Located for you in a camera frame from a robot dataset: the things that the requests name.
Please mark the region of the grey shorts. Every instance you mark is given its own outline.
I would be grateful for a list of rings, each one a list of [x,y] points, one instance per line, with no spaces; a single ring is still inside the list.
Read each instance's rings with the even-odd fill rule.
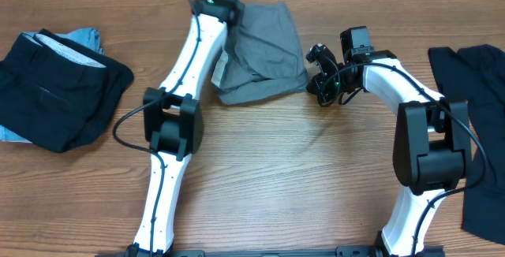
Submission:
[[[309,75],[286,3],[245,6],[229,31],[211,82],[226,105],[305,90]]]

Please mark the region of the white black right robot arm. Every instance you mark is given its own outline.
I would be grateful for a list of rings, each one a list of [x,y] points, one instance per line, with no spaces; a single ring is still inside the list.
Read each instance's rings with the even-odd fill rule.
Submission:
[[[387,224],[373,245],[339,246],[337,256],[443,256],[424,238],[440,204],[465,178],[471,159],[466,103],[447,100],[411,76],[389,50],[377,50],[365,26],[341,33],[343,61],[323,44],[306,54],[320,71],[307,86],[320,106],[346,105],[359,91],[395,114],[392,163],[400,184]]]

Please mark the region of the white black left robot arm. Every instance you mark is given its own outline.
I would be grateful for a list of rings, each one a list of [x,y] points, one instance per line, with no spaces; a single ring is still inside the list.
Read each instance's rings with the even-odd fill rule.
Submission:
[[[182,178],[203,139],[200,93],[244,9],[241,0],[190,0],[189,33],[178,59],[157,88],[148,88],[140,112],[151,173],[144,213],[127,256],[168,256]]]

